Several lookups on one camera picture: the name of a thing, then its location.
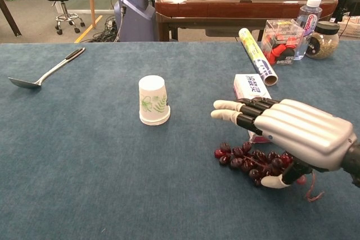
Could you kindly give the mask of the glass jar black lid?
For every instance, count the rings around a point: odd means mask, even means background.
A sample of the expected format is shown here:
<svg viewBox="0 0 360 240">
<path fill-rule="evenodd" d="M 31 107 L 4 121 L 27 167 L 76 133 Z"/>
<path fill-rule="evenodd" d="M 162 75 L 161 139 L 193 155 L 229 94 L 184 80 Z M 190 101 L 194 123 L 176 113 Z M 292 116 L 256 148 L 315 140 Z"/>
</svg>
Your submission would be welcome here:
<svg viewBox="0 0 360 240">
<path fill-rule="evenodd" d="M 338 47 L 340 26 L 330 21 L 319 21 L 309 40 L 305 52 L 312 59 L 325 59 L 331 56 Z"/>
</svg>

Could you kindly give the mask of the purple plastic grape bunch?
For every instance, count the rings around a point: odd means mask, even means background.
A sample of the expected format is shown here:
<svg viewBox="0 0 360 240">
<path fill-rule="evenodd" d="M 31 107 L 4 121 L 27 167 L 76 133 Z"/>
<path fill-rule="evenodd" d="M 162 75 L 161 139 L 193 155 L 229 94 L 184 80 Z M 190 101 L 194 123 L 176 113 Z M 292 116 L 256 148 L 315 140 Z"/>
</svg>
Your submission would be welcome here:
<svg viewBox="0 0 360 240">
<path fill-rule="evenodd" d="M 242 146 L 232 148 L 222 142 L 214 151 L 214 157 L 222 166 L 232 170 L 241 170 L 247 174 L 256 186 L 262 186 L 262 180 L 268 176 L 278 177 L 295 165 L 295 159 L 287 152 L 278 154 L 271 151 L 268 154 L 260 150 L 252 150 L 252 144 L 245 142 Z"/>
</svg>

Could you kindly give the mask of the blue felt table cover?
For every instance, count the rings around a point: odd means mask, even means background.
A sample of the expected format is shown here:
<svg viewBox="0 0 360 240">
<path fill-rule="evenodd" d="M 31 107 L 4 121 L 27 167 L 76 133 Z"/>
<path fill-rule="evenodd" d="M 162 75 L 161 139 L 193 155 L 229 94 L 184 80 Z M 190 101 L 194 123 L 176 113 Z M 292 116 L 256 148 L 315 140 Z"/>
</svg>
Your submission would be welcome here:
<svg viewBox="0 0 360 240">
<path fill-rule="evenodd" d="M 0 240 L 360 240 L 360 188 L 344 171 L 256 187 L 214 157 L 246 130 L 212 119 L 254 68 L 240 43 L 0 44 Z M 140 120 L 138 82 L 165 80 L 170 117 Z"/>
</svg>

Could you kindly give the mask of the brown mahjong table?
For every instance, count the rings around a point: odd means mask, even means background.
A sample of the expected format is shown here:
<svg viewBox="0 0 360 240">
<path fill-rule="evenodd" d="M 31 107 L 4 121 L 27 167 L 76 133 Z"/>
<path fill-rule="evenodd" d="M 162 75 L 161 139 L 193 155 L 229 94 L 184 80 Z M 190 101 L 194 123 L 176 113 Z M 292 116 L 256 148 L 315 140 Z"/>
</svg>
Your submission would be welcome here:
<svg viewBox="0 0 360 240">
<path fill-rule="evenodd" d="M 270 19 L 295 19 L 307 0 L 155 0 L 159 39 L 169 41 L 171 29 L 210 29 L 223 37 L 241 28 L 263 29 Z M 338 0 L 322 0 L 320 18 L 331 18 Z"/>
</svg>

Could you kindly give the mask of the white pink toothpaste box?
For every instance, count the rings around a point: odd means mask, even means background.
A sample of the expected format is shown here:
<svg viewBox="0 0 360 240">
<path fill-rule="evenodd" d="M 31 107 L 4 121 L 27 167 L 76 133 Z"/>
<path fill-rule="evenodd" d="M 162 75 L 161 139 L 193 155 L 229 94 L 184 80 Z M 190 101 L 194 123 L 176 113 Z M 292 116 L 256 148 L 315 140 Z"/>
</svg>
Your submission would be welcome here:
<svg viewBox="0 0 360 240">
<path fill-rule="evenodd" d="M 271 98 L 259 74 L 236 74 L 233 89 L 237 99 Z"/>
</svg>

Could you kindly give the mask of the clear box red black pieces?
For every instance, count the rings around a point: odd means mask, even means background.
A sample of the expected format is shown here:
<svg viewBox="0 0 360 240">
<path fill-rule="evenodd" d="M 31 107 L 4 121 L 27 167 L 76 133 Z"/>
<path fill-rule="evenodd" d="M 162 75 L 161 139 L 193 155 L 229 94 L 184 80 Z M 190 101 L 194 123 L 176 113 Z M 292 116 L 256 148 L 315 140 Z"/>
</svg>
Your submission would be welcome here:
<svg viewBox="0 0 360 240">
<path fill-rule="evenodd" d="M 294 20 L 267 20 L 260 49 L 271 65 L 291 65 L 304 29 Z"/>
</svg>

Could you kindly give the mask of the clear plastic water bottle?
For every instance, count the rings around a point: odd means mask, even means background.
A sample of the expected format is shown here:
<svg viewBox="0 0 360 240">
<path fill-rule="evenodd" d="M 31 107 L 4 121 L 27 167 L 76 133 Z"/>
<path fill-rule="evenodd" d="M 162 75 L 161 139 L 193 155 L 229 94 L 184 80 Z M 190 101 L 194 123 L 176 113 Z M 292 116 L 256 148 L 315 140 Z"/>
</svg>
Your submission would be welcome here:
<svg viewBox="0 0 360 240">
<path fill-rule="evenodd" d="M 296 48 L 294 60 L 301 60 L 307 51 L 311 35 L 322 13 L 322 8 L 320 7 L 321 1 L 322 0 L 307 0 L 306 5 L 300 8 L 296 22 L 304 29 L 304 34 Z"/>
</svg>

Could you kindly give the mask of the white plastic basket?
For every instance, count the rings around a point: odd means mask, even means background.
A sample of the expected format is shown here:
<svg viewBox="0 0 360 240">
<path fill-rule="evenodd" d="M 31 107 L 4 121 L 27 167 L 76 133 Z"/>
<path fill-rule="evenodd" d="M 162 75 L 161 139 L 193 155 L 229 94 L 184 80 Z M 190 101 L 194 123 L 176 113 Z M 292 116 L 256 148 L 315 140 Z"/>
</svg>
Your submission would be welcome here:
<svg viewBox="0 0 360 240">
<path fill-rule="evenodd" d="M 360 38 L 360 16 L 344 16 L 337 24 L 340 26 L 340 36 Z"/>
</svg>

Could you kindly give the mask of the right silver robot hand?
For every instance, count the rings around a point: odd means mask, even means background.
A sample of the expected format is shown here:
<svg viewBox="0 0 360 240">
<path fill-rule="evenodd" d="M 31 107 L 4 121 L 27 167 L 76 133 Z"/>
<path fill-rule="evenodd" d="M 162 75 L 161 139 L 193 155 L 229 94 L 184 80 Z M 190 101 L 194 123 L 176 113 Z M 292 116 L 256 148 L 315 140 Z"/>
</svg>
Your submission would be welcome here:
<svg viewBox="0 0 360 240">
<path fill-rule="evenodd" d="M 295 159 L 295 165 L 281 176 L 264 178 L 265 187 L 288 187 L 312 169 L 319 172 L 342 169 L 348 149 L 360 144 L 351 122 L 293 99 L 216 100 L 213 106 L 212 118 L 231 121 L 261 135 Z"/>
</svg>

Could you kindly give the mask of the upside-down paper cup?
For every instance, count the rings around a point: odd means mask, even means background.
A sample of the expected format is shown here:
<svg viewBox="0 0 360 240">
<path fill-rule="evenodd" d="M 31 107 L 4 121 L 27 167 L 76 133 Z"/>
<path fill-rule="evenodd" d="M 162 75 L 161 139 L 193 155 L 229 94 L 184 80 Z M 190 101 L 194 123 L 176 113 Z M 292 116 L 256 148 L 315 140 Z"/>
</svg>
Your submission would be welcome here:
<svg viewBox="0 0 360 240">
<path fill-rule="evenodd" d="M 170 117 L 165 80 L 158 75 L 147 75 L 138 82 L 139 118 L 150 126 L 164 124 Z"/>
</svg>

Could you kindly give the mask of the dark table leg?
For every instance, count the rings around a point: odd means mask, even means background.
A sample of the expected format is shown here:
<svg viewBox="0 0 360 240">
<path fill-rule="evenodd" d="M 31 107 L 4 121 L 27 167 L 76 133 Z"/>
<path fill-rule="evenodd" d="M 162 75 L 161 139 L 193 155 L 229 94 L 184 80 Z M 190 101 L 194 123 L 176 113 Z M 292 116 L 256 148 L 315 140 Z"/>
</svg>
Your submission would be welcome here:
<svg viewBox="0 0 360 240">
<path fill-rule="evenodd" d="M 10 13 L 10 11 L 9 11 L 9 9 L 8 9 L 8 7 L 7 7 L 4 0 L 0 0 L 0 9 L 1 9 L 4 17 L 6 18 L 9 26 L 11 27 L 14 35 L 16 37 L 22 36 L 22 34 L 21 34 L 21 32 L 20 32 L 20 30 L 19 30 L 19 28 L 18 28 L 13 16 L 11 15 L 11 13 Z"/>
</svg>

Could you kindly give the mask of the blue background robot base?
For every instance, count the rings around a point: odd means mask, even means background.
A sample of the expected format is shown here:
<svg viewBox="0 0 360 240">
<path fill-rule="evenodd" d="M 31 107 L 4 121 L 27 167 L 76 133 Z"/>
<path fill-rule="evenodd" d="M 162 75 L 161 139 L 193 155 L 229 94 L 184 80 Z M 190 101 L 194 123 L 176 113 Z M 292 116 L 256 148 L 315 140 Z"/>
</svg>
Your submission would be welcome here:
<svg viewBox="0 0 360 240">
<path fill-rule="evenodd" d="M 114 15 L 118 28 L 116 42 L 159 40 L 155 8 L 149 4 L 149 0 L 117 0 Z"/>
</svg>

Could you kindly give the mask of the cling film roll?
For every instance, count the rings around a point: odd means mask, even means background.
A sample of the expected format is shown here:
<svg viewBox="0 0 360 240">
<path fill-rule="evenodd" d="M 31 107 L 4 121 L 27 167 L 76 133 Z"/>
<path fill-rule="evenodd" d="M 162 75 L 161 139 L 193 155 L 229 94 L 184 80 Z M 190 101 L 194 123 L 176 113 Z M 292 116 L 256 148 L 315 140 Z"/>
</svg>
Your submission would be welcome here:
<svg viewBox="0 0 360 240">
<path fill-rule="evenodd" d="M 256 72 L 260 75 L 266 86 L 273 86 L 278 82 L 278 76 L 272 69 L 262 50 L 247 28 L 242 28 L 238 32 L 240 41 L 245 48 Z"/>
</svg>

